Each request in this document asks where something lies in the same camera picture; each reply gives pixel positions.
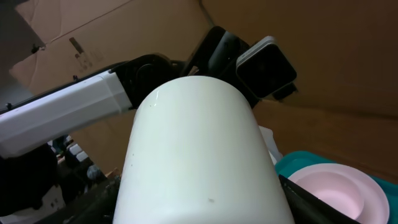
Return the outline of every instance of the black fabric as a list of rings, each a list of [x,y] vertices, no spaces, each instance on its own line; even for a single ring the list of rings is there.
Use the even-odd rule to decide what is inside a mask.
[[[0,217],[29,207],[56,184],[57,157],[46,143],[22,156],[0,159]]]

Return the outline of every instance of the pink plate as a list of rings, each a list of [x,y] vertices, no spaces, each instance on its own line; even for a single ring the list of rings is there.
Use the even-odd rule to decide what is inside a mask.
[[[364,207],[356,219],[362,224],[386,224],[390,215],[387,197],[381,187],[365,173],[341,164],[315,164],[298,170],[289,177],[297,183],[300,179],[317,172],[333,172],[353,181],[364,197]]]

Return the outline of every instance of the brown surface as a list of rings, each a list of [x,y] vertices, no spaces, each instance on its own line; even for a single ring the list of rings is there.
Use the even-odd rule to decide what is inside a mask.
[[[297,71],[284,103],[398,116],[398,2],[203,0],[216,25],[252,44],[276,37]]]
[[[84,77],[105,66],[160,52],[186,60],[209,25],[196,0],[134,0],[46,45],[10,73],[33,94]],[[84,69],[69,42],[74,37],[92,63]],[[122,170],[134,111],[71,133],[104,172]]]
[[[309,151],[398,184],[398,121],[263,101],[253,109],[279,151]]]

